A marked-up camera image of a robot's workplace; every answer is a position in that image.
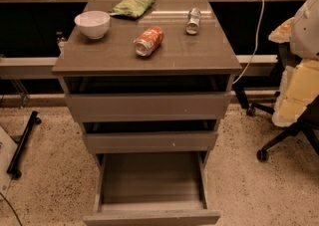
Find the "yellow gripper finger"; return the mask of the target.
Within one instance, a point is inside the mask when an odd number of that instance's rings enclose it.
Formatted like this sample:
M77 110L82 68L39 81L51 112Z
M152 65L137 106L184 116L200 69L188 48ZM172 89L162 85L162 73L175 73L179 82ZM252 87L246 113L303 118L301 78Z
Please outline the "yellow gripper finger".
M319 61L304 59L296 67L287 66L279 93L272 122L280 127L290 126L319 95Z
M294 18L291 17L279 25L268 36L268 40L274 43L287 43L290 40L291 26Z

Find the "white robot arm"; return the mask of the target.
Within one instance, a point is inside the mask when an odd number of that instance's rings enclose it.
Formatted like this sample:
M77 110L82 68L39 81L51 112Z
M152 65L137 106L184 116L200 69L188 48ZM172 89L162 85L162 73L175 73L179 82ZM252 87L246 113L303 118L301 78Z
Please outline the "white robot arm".
M319 95L319 0L307 0L268 39L288 42L290 52L301 58L296 67L285 68L274 106L273 123L285 127L297 122Z

